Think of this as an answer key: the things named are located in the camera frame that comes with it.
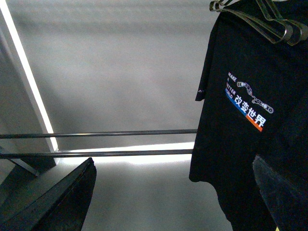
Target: clothes hanger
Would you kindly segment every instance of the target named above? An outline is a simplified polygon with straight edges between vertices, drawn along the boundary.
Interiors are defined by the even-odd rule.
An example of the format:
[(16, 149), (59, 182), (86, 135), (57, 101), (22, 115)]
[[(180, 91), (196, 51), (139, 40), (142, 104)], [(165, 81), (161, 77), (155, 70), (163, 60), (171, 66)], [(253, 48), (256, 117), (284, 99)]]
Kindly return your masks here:
[[(277, 22), (279, 24), (282, 24), (284, 26), (284, 33), (277, 31), (275, 28), (265, 24), (263, 21), (260, 19), (251, 16), (249, 14), (246, 14), (242, 11), (236, 11), (236, 10), (231, 10), (227, 8), (220, 8), (220, 6), (226, 6), (233, 0), (228, 0), (226, 3), (223, 3), (224, 0), (214, 0), (210, 3), (210, 11), (212, 12), (230, 12), (239, 18), (243, 19), (245, 22), (247, 22), (250, 26), (252, 26), (256, 31), (258, 31), (261, 35), (263, 35), (267, 40), (269, 40), (271, 43), (276, 44), (281, 41), (288, 41), (292, 34), (293, 34), (293, 29), (290, 25), (284, 22), (280, 22), (278, 20)], [(268, 31), (275, 35), (277, 38), (273, 38), (270, 36), (268, 33), (265, 32)]]
[[(260, 7), (260, 9), (261, 9), (261, 11), (262, 11), (266, 20), (275, 21), (275, 22), (282, 24), (284, 26), (285, 32), (284, 32), (283, 35), (280, 32), (278, 32), (277, 30), (275, 30), (274, 28), (272, 28), (271, 26), (268, 26), (265, 23), (263, 23), (261, 20), (255, 18), (251, 15), (248, 15), (244, 12), (219, 8), (219, 6), (229, 5), (232, 1), (233, 0), (227, 0), (226, 2), (225, 2), (225, 0), (214, 0), (210, 4), (210, 10), (211, 11), (217, 11), (217, 12), (228, 11), (228, 12), (231, 12), (231, 13), (237, 15), (238, 17), (240, 17), (244, 21), (246, 21), (249, 25), (251, 25), (254, 29), (256, 29), (260, 34), (262, 34), (264, 37), (266, 37), (272, 43), (278, 43), (278, 42), (281, 42), (281, 41), (286, 41), (290, 46), (294, 46), (294, 45), (298, 44), (300, 41), (304, 41), (308, 38), (308, 26), (306, 26), (305, 24), (300, 23), (298, 21), (295, 21), (295, 20), (284, 19), (272, 0), (265, 0), (265, 1), (268, 4), (269, 8), (271, 9), (272, 13), (274, 14), (274, 16), (276, 18), (272, 18), (272, 16), (270, 15), (270, 13), (269, 13), (265, 3), (263, 2), (263, 0), (256, 0), (256, 2), (259, 5), (259, 7)], [(270, 33), (274, 34), (276, 37), (279, 38), (279, 40), (273, 39), (271, 36), (266, 34), (266, 32), (264, 32), (264, 30), (262, 30), (259, 26), (255, 25), (254, 23), (259, 24), (259, 26), (263, 27), (264, 29), (266, 29)], [(299, 33), (297, 33), (296, 36), (295, 36), (295, 33), (293, 33), (293, 28), (290, 28), (290, 25), (288, 25), (288, 24), (292, 24), (295, 27), (297, 27), (297, 30), (299, 31)]]
[[(295, 27), (297, 27), (297, 29), (299, 30), (299, 36), (297, 36), (297, 38), (295, 36), (293, 38), (291, 38), (291, 40), (290, 40), (291, 46), (294, 46), (294, 45), (298, 44), (299, 42), (304, 41), (308, 38), (308, 26), (306, 26), (305, 24), (300, 23), (298, 21), (292, 20), (292, 19), (284, 19), (272, 0), (265, 0), (265, 1), (268, 4), (268, 6), (270, 7), (270, 9), (272, 10), (276, 19), (289, 22), (290, 24), (293, 24)], [(262, 4), (263, 3), (262, 0), (256, 0), (256, 2), (258, 3), (259, 7), (263, 9), (262, 13), (263, 13), (264, 17), (267, 20), (271, 21), (272, 17), (269, 14), (269, 12), (267, 11), (266, 6), (264, 4)]]

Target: black clothing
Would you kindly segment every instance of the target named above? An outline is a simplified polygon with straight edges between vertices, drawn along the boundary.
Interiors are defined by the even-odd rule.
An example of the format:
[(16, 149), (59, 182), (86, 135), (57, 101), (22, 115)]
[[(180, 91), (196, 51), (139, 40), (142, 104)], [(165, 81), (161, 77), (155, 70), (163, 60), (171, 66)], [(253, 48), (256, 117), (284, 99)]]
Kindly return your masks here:
[[(276, 5), (285, 18), (308, 24), (308, 1)], [(263, 18), (253, 0), (229, 8)], [(196, 97), (204, 106), (189, 178), (215, 187), (233, 230), (275, 230), (252, 163), (257, 153), (268, 154), (272, 137), (307, 90), (307, 54), (308, 41), (271, 44), (231, 13), (220, 13), (211, 32)]]
[(307, 231), (308, 181), (283, 169), (284, 162), (270, 160), (257, 155), (253, 163), (265, 204), (280, 231)]

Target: clothing rail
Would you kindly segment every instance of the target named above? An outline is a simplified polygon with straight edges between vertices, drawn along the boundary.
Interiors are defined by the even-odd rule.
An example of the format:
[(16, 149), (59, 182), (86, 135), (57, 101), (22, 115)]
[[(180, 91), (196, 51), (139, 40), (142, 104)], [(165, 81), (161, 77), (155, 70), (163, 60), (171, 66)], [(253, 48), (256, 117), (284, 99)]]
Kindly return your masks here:
[(106, 131), (106, 132), (87, 132), (73, 134), (6, 134), (0, 135), (0, 139), (33, 139), (51, 137), (95, 137), (95, 136), (139, 136), (139, 135), (170, 135), (170, 134), (193, 134), (197, 129), (178, 129), (178, 130), (150, 130), (150, 131)]
[(114, 152), (55, 152), (55, 153), (9, 153), (0, 154), (0, 159), (20, 159), (25, 157), (103, 157), (103, 156), (137, 156), (137, 155), (176, 155), (176, 154), (191, 154), (192, 149), (178, 150), (150, 150), (150, 151), (114, 151)]

